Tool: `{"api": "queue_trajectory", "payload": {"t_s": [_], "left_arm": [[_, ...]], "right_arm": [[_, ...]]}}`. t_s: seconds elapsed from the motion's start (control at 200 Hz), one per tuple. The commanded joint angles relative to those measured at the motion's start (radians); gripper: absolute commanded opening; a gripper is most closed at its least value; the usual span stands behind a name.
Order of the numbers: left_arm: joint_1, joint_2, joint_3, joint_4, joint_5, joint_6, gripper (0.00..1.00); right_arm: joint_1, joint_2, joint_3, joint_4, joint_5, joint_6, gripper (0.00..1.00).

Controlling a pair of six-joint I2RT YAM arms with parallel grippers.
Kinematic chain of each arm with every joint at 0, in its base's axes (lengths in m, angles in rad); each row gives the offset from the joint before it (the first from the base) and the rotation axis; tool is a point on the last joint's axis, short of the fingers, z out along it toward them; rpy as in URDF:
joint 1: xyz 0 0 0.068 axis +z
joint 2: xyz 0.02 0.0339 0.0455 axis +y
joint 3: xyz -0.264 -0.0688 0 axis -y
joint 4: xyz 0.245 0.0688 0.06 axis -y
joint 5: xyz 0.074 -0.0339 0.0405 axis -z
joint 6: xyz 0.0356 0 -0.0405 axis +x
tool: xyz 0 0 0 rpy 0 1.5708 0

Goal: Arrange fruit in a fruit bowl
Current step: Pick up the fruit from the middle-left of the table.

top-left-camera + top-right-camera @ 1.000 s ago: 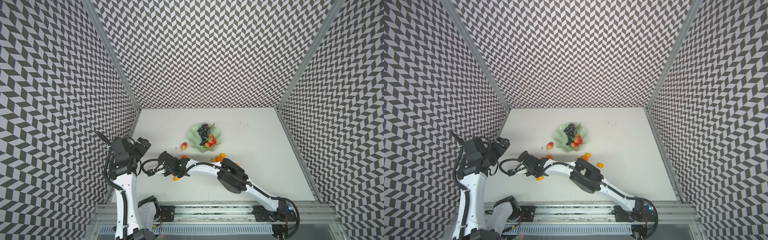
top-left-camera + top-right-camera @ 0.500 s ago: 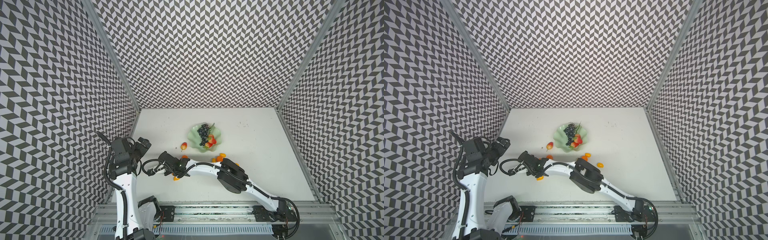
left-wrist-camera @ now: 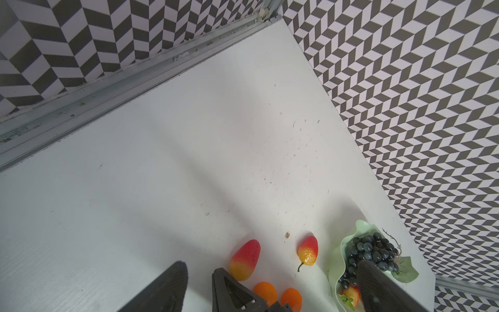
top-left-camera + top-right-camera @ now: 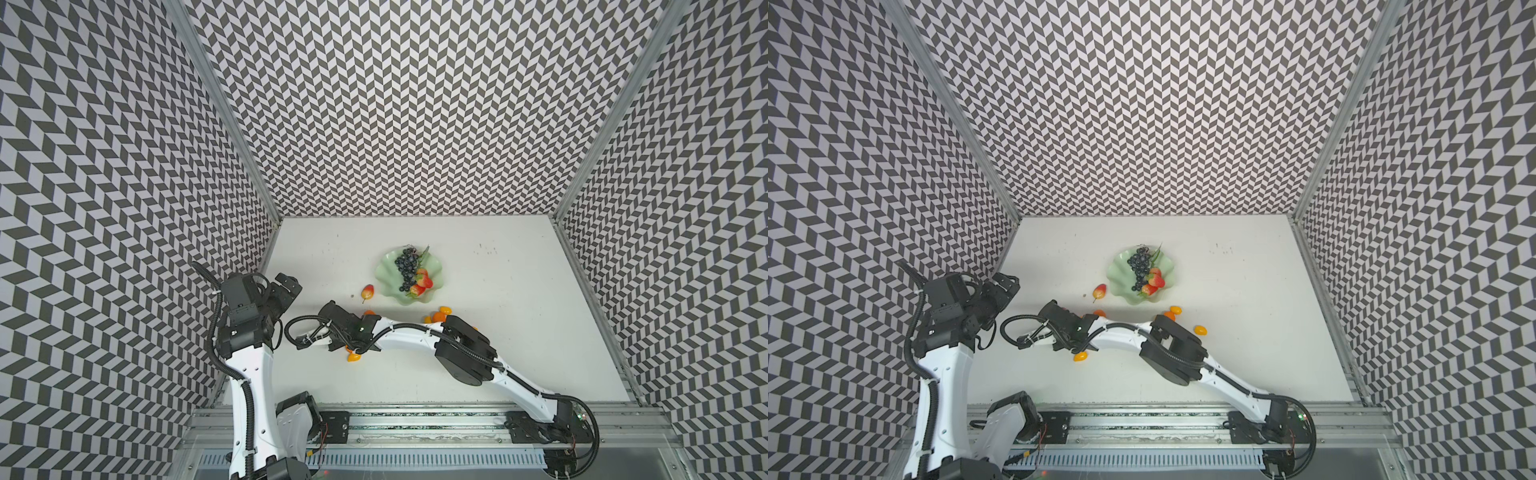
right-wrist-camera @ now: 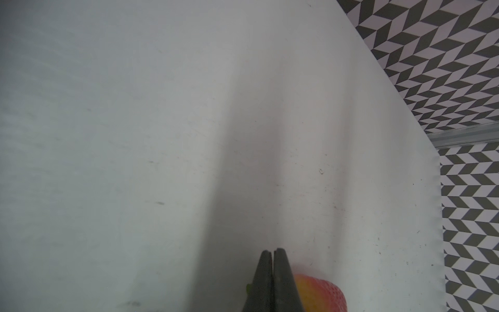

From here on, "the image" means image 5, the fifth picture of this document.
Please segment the strawberry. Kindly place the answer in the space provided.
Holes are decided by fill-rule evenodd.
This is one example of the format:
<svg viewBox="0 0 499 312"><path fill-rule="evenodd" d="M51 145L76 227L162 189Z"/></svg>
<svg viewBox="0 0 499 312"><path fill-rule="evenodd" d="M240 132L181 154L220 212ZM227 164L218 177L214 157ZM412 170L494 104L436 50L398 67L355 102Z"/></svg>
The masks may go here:
<svg viewBox="0 0 499 312"><path fill-rule="evenodd" d="M334 283L305 274L295 274L294 280L306 312L348 311L346 298Z"/></svg>

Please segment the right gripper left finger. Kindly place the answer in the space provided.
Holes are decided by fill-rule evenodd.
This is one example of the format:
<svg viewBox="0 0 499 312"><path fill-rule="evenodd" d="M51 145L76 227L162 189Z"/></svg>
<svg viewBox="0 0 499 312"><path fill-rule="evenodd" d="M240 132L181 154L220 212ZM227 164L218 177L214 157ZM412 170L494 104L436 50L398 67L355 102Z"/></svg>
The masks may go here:
<svg viewBox="0 0 499 312"><path fill-rule="evenodd" d="M243 312L271 312L273 310L272 269L272 253L264 250L259 258Z"/></svg>

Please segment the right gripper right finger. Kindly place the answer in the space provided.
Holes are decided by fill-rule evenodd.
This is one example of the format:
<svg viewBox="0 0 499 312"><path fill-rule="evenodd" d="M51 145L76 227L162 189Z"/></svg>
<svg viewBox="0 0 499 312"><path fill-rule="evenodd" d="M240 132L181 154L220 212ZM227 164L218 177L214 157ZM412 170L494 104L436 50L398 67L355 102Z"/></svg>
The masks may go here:
<svg viewBox="0 0 499 312"><path fill-rule="evenodd" d="M287 253L283 248L274 251L274 311L304 312Z"/></svg>

